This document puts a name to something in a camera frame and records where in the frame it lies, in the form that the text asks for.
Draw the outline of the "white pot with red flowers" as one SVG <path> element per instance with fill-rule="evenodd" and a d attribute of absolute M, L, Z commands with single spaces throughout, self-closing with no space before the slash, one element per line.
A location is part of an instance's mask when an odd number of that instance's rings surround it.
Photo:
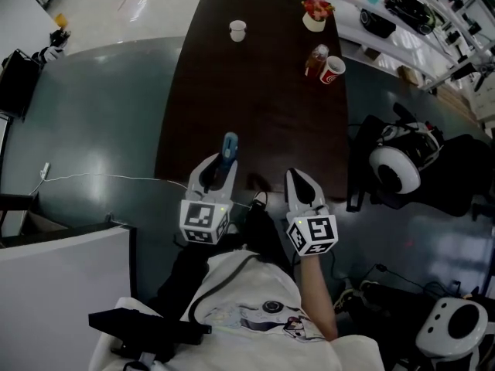
<path fill-rule="evenodd" d="M 305 9 L 302 22 L 310 32 L 322 32 L 326 20 L 335 11 L 334 5 L 326 0 L 304 0 L 302 6 Z"/>

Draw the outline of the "amber tea bottle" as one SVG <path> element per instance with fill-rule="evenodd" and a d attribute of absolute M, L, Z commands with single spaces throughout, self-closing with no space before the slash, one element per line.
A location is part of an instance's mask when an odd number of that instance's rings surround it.
<path fill-rule="evenodd" d="M 306 60 L 305 76 L 316 78 L 324 67 L 329 55 L 329 48 L 324 44 L 319 44 Z"/>

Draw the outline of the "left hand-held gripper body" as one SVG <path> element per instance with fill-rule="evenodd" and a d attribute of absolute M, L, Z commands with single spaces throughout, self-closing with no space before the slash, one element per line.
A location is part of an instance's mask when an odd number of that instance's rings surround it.
<path fill-rule="evenodd" d="M 230 222 L 231 193 L 187 190 L 180 204 L 179 228 L 190 243 L 216 245 Z"/>

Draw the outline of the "person's black trouser leg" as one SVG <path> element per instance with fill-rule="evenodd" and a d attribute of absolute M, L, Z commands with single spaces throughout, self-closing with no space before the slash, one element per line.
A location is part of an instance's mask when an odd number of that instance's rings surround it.
<path fill-rule="evenodd" d="M 293 267 L 282 246 L 273 219 L 259 202 L 253 202 L 247 211 L 238 233 L 228 233 L 224 239 L 235 248 L 260 254 L 263 260 L 280 267 L 290 278 L 294 278 Z"/>

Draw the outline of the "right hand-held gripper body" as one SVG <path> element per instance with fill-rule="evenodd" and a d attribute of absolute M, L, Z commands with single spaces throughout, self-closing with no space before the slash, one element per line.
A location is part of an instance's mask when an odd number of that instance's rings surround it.
<path fill-rule="evenodd" d="M 287 237 L 300 257 L 327 253 L 339 240 L 336 217 L 327 205 L 288 218 Z"/>

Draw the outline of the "black office chair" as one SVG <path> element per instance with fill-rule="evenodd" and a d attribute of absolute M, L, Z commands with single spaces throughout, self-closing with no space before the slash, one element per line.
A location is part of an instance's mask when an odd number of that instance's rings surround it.
<path fill-rule="evenodd" d="M 394 104 L 393 111 L 398 116 L 393 123 L 386 123 L 374 115 L 366 116 L 358 124 L 355 137 L 350 140 L 347 211 L 359 212 L 365 195 L 369 195 L 373 204 L 392 209 L 400 209 L 409 203 L 421 203 L 450 216 L 460 217 L 469 211 L 474 196 L 489 196 L 495 176 L 492 151 L 486 143 L 470 134 L 449 140 L 444 139 L 442 134 L 443 147 L 439 157 L 420 173 L 420 187 L 405 195 L 388 192 L 373 173 L 369 155 L 377 147 L 377 140 L 386 125 L 420 122 L 399 103 Z"/>

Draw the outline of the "dark wooden table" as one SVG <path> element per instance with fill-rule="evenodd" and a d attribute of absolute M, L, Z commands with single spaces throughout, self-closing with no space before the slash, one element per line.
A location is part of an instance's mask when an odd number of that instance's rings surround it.
<path fill-rule="evenodd" d="M 185 182 L 232 131 L 237 189 L 261 179 L 282 192 L 286 171 L 297 168 L 328 198 L 347 197 L 345 79 L 323 84 L 305 76 L 310 53 L 324 44 L 340 56 L 340 39 L 334 19 L 310 32 L 303 15 L 302 0 L 199 1 L 167 100 L 157 178 Z M 230 38 L 234 20 L 247 24 L 240 43 Z"/>

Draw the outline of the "black helmet device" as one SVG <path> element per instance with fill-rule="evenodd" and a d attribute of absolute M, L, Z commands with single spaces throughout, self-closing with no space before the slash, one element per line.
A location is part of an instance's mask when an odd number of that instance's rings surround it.
<path fill-rule="evenodd" d="M 436 26 L 434 12 L 419 0 L 384 0 L 384 6 L 423 36 L 432 33 Z"/>

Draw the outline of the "white metal shelving rack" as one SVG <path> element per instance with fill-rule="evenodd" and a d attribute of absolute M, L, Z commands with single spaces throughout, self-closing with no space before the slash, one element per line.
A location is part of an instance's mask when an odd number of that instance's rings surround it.
<path fill-rule="evenodd" d="M 419 0 L 435 14 L 436 26 L 427 36 L 417 33 L 384 6 L 384 0 L 371 5 L 368 0 L 329 0 L 336 7 L 336 23 L 344 39 L 373 48 L 416 70 L 434 84 L 475 73 L 477 87 L 495 73 L 495 39 L 479 42 L 471 33 L 476 22 L 455 12 L 446 0 Z M 360 22 L 366 9 L 393 22 L 396 30 L 387 39 L 368 32 Z"/>

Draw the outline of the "person's right forearm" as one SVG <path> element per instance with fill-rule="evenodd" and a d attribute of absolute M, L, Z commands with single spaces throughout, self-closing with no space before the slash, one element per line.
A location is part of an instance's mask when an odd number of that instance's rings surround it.
<path fill-rule="evenodd" d="M 338 338 L 336 314 L 322 273 L 319 256 L 301 259 L 302 309 L 329 342 Z"/>

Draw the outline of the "person's left forearm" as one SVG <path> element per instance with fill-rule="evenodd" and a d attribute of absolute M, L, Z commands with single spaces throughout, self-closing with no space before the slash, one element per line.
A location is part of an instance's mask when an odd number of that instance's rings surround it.
<path fill-rule="evenodd" d="M 172 271 L 148 306 L 164 318 L 180 320 L 206 277 L 213 248 L 190 243 L 178 254 Z"/>

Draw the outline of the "black and white floor device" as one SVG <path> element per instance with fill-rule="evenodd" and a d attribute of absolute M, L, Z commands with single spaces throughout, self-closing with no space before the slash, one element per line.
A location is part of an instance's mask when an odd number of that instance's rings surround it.
<path fill-rule="evenodd" d="M 59 59 L 64 55 L 64 49 L 70 38 L 71 31 L 62 28 L 49 35 L 49 45 L 32 55 L 32 59 L 39 65 L 45 65 L 50 61 Z"/>

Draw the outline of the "black round speaker device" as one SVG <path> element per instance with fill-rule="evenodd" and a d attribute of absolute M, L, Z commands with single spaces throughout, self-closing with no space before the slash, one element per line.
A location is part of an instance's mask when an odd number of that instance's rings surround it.
<path fill-rule="evenodd" d="M 396 25 L 393 22 L 366 9 L 360 10 L 360 22 L 368 32 L 382 39 L 387 39 L 396 30 Z"/>

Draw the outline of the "cardboard box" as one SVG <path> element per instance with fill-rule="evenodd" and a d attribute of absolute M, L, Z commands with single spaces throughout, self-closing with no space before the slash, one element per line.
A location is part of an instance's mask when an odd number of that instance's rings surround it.
<path fill-rule="evenodd" d="M 400 65 L 397 69 L 397 74 L 400 79 L 404 82 L 409 83 L 415 87 L 419 87 L 420 83 L 418 81 L 418 77 L 413 69 L 410 69 L 406 66 Z"/>

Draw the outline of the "black flat case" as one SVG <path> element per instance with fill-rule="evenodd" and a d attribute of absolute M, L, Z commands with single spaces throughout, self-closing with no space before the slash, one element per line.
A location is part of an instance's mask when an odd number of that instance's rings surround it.
<path fill-rule="evenodd" d="M 24 118 L 40 73 L 40 65 L 20 49 L 5 58 L 0 73 L 0 113 Z"/>

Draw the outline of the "red paper cup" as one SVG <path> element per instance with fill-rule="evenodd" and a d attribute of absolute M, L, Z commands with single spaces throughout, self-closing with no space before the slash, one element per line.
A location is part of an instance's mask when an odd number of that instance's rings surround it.
<path fill-rule="evenodd" d="M 323 70 L 319 75 L 319 79 L 323 84 L 332 83 L 338 76 L 341 76 L 346 71 L 344 61 L 338 56 L 329 56 L 326 59 Z"/>

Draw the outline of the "white desk with black edge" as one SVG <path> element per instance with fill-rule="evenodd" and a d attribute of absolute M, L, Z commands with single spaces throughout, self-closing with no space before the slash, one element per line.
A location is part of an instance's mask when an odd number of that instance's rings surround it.
<path fill-rule="evenodd" d="M 0 250 L 0 371 L 88 371 L 91 313 L 131 296 L 130 228 Z"/>

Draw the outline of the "black chest-mounted box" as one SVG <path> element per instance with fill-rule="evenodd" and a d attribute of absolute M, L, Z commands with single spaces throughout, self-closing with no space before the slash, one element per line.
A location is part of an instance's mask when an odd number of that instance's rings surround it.
<path fill-rule="evenodd" d="M 158 350 L 166 345 L 199 345 L 212 328 L 197 322 L 170 321 L 138 310 L 116 308 L 88 315 L 91 328 L 135 345 L 143 351 Z"/>

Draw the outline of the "person's white printed shirt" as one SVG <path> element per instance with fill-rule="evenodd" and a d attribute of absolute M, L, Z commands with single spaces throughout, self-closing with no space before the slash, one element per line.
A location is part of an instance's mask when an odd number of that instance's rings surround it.
<path fill-rule="evenodd" d="M 208 260 L 186 315 L 212 328 L 150 371 L 384 371 L 378 344 L 362 335 L 329 342 L 302 309 L 301 281 L 249 250 Z"/>

